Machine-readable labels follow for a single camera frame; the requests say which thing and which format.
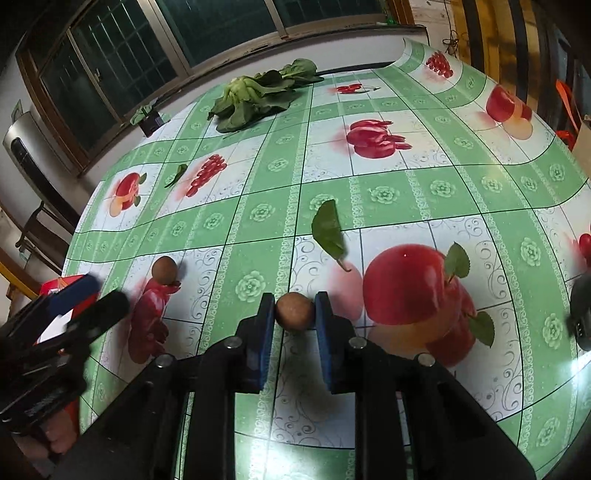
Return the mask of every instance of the window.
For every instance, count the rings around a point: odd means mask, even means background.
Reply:
[[[264,0],[157,0],[189,65],[276,31]]]
[[[121,116],[177,77],[137,0],[99,1],[72,33]]]
[[[274,0],[286,27],[326,18],[382,13],[379,0]]]
[[[86,151],[116,124],[68,39],[48,62],[41,80],[57,111]]]

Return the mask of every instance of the human hand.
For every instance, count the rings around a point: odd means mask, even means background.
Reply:
[[[76,430],[70,416],[65,410],[56,413],[41,426],[51,451],[66,453],[76,441]],[[14,437],[15,442],[29,460],[46,459],[49,451],[45,445],[33,437]]]

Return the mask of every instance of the electrical wire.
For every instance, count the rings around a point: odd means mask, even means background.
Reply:
[[[457,58],[459,39],[457,31],[452,28],[452,19],[450,18],[449,10],[447,9],[447,0],[443,0],[443,6],[445,7],[447,23],[449,24],[449,38],[444,38],[443,44],[446,46],[446,52],[449,55],[453,55],[455,58]]]

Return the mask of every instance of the brown round fruit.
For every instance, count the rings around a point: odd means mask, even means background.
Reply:
[[[152,278],[161,285],[172,285],[177,279],[178,267],[170,257],[160,257],[152,265]]]
[[[277,300],[275,318],[288,332],[301,332],[314,320],[314,305],[301,293],[291,291]]]

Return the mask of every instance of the screw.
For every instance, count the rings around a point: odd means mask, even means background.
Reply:
[[[159,368],[170,367],[173,364],[174,357],[165,353],[164,355],[160,355],[156,360],[156,366]]]
[[[435,365],[435,357],[430,353],[420,353],[418,355],[418,362],[424,367],[432,367]]]
[[[242,345],[242,339],[239,336],[228,337],[223,344],[226,348],[238,348]]]
[[[365,348],[367,344],[368,341],[363,337],[355,336],[349,339],[349,345],[355,350],[361,350],[362,348]]]

